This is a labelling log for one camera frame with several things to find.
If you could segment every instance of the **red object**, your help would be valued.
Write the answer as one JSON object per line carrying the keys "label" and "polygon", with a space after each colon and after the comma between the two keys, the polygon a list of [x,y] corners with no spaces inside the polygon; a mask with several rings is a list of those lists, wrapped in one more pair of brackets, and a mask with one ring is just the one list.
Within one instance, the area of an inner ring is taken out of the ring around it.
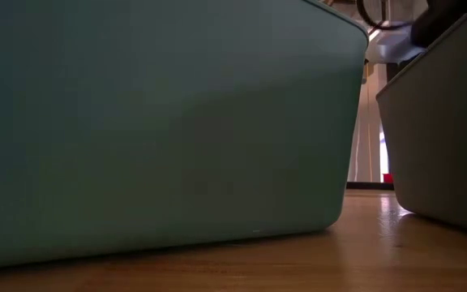
{"label": "red object", "polygon": [[384,183],[394,183],[394,179],[392,179],[391,174],[383,174],[383,182]]}

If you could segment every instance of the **black cable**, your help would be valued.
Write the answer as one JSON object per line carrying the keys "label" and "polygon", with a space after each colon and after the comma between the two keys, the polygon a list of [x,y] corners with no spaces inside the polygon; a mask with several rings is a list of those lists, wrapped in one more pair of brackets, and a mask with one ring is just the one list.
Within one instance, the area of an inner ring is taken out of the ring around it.
{"label": "black cable", "polygon": [[362,17],[363,21],[365,21],[368,25],[370,25],[373,28],[377,28],[380,30],[396,30],[396,29],[404,28],[410,25],[410,23],[390,25],[390,26],[383,26],[381,24],[377,24],[376,22],[374,22],[374,20],[372,20],[372,18],[367,13],[364,0],[356,0],[356,8],[358,9],[358,13]]}

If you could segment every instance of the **teal plastic bin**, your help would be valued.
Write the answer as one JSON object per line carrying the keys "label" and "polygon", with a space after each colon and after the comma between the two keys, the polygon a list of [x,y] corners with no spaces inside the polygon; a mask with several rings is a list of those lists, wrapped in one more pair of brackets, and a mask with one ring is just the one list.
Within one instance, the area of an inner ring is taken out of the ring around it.
{"label": "teal plastic bin", "polygon": [[0,0],[0,266],[331,225],[366,45],[314,1]]}

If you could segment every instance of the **wooden floor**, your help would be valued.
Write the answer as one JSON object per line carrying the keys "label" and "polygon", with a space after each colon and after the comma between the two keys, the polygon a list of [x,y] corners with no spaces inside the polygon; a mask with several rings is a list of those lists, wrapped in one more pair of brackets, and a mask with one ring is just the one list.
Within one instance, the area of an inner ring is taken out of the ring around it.
{"label": "wooden floor", "polygon": [[467,233],[352,191],[322,233],[5,268],[0,291],[467,292]]}

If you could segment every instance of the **plastic storage bin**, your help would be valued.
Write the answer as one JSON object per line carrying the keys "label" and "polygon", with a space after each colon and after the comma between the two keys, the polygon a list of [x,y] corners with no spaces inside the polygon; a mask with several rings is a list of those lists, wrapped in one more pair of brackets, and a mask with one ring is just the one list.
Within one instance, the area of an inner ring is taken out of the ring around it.
{"label": "plastic storage bin", "polygon": [[401,206],[467,228],[467,14],[378,103]]}
{"label": "plastic storage bin", "polygon": [[0,266],[331,225],[367,38],[314,2],[0,0]]}

